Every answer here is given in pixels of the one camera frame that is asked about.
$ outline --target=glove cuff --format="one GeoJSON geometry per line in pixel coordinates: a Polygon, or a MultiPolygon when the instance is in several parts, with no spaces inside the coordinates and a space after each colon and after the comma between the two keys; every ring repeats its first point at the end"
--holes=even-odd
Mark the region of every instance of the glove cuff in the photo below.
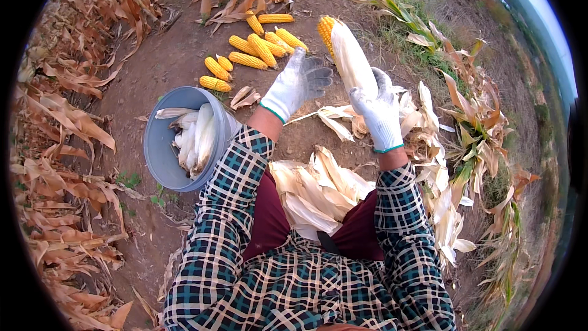
{"type": "Polygon", "coordinates": [[[404,146],[404,142],[402,141],[402,134],[401,134],[401,127],[396,123],[388,123],[384,122],[378,130],[378,133],[374,134],[371,133],[371,139],[373,139],[373,150],[377,153],[384,153],[398,147],[404,146]]]}
{"type": "Polygon", "coordinates": [[[286,124],[286,121],[290,119],[290,112],[286,106],[283,103],[268,97],[267,95],[261,99],[259,105],[268,109],[275,116],[277,116],[277,118],[282,121],[282,124],[286,124]]]}

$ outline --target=hand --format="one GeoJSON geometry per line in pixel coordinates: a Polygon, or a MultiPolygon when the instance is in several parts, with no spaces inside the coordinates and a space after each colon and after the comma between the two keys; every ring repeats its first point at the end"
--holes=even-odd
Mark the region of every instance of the hand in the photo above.
{"type": "Polygon", "coordinates": [[[325,95],[325,87],[333,83],[333,70],[323,67],[317,57],[305,58],[304,48],[297,47],[286,68],[259,103],[275,114],[283,124],[304,101],[325,95]]]}
{"type": "Polygon", "coordinates": [[[355,112],[364,116],[374,151],[384,153],[404,146],[398,117],[398,95],[393,92],[392,81],[386,73],[375,67],[371,71],[378,84],[378,97],[370,99],[362,89],[354,87],[349,90],[349,99],[355,112]]]}

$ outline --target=corn cob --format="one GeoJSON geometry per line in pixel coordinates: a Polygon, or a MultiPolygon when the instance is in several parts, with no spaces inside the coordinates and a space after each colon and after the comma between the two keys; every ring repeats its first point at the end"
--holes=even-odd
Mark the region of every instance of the corn cob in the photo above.
{"type": "Polygon", "coordinates": [[[280,39],[284,40],[284,42],[291,47],[295,48],[297,46],[302,46],[306,51],[308,51],[308,48],[302,41],[300,41],[296,36],[289,33],[285,29],[279,29],[276,27],[276,35],[278,35],[280,39]]]}
{"type": "Polygon", "coordinates": [[[267,45],[257,36],[255,33],[247,36],[247,42],[249,46],[259,54],[261,60],[268,65],[268,67],[276,68],[276,59],[273,57],[271,51],[269,51],[267,45]]]}
{"type": "Polygon", "coordinates": [[[247,40],[241,39],[239,36],[232,35],[229,37],[229,44],[253,56],[259,56],[254,48],[249,45],[247,40]]]}
{"type": "Polygon", "coordinates": [[[334,59],[333,54],[333,44],[331,43],[330,33],[333,30],[334,25],[334,18],[329,16],[324,16],[320,19],[318,25],[316,25],[316,29],[319,31],[320,37],[322,37],[323,42],[329,49],[329,53],[331,57],[334,59]]]}
{"type": "Polygon", "coordinates": [[[228,83],[215,77],[202,76],[200,77],[199,81],[200,85],[202,85],[202,87],[206,87],[207,89],[220,92],[231,91],[231,86],[228,83]]]}
{"type": "Polygon", "coordinates": [[[249,26],[254,29],[254,32],[258,35],[262,35],[263,34],[263,27],[261,26],[261,23],[258,21],[257,17],[255,17],[254,12],[248,10],[245,12],[245,14],[251,14],[252,16],[247,18],[247,23],[249,24],[249,26]]]}
{"type": "Polygon", "coordinates": [[[224,70],[224,68],[221,67],[221,65],[219,63],[217,63],[217,61],[214,60],[211,56],[207,57],[204,60],[204,65],[206,65],[206,68],[208,68],[208,70],[210,70],[212,72],[212,74],[214,74],[216,77],[222,79],[223,81],[228,82],[231,79],[233,79],[233,77],[231,77],[229,72],[224,70]]]}
{"type": "Polygon", "coordinates": [[[251,55],[246,55],[243,53],[237,53],[236,51],[232,51],[229,54],[229,60],[233,63],[243,64],[247,67],[253,67],[257,69],[267,69],[268,65],[264,63],[261,59],[256,58],[251,55]]]}
{"type": "Polygon", "coordinates": [[[286,54],[292,54],[294,52],[294,48],[290,45],[286,44],[284,40],[280,39],[274,32],[266,32],[265,39],[272,44],[278,45],[281,48],[286,50],[286,54]]]}
{"type": "Polygon", "coordinates": [[[294,17],[291,14],[260,14],[258,21],[260,23],[294,22],[294,17]]]}
{"type": "Polygon", "coordinates": [[[217,59],[218,59],[220,66],[223,67],[224,70],[226,70],[226,71],[233,70],[233,65],[231,64],[229,59],[225,58],[224,56],[219,56],[218,54],[217,54],[217,59]]]}
{"type": "Polygon", "coordinates": [[[286,49],[282,48],[281,46],[278,46],[276,44],[272,44],[271,42],[267,41],[267,40],[263,40],[263,39],[259,39],[261,40],[262,43],[265,44],[265,46],[268,47],[269,52],[273,55],[273,56],[277,56],[279,58],[283,57],[284,55],[286,55],[286,49]]]}

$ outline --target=gray bucket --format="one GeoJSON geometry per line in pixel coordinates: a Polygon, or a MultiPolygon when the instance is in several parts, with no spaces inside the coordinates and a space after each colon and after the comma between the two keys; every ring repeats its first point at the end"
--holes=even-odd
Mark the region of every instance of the gray bucket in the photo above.
{"type": "Polygon", "coordinates": [[[217,161],[229,148],[231,139],[239,132],[242,124],[225,112],[222,104],[210,92],[192,86],[182,86],[168,92],[153,108],[145,137],[143,138],[143,155],[147,161],[149,172],[162,186],[177,192],[190,192],[200,189],[212,177],[217,161]],[[172,150],[175,137],[173,129],[168,129],[173,119],[156,119],[157,110],[166,107],[187,107],[200,109],[202,104],[210,103],[213,118],[217,124],[217,135],[210,159],[202,173],[192,180],[186,177],[186,170],[178,164],[172,150]]]}

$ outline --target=shirt sleeve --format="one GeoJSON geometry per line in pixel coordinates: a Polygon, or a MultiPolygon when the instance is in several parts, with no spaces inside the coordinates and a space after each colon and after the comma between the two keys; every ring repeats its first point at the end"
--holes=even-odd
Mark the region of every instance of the shirt sleeve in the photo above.
{"type": "Polygon", "coordinates": [[[273,142],[248,126],[229,145],[200,192],[196,218],[178,273],[168,292],[164,324],[197,327],[194,318],[216,303],[241,275],[241,253],[251,238],[257,187],[273,142]]]}
{"type": "Polygon", "coordinates": [[[412,164],[380,172],[374,225],[384,251],[384,285],[399,329],[452,330],[453,306],[441,278],[435,236],[412,164]]]}

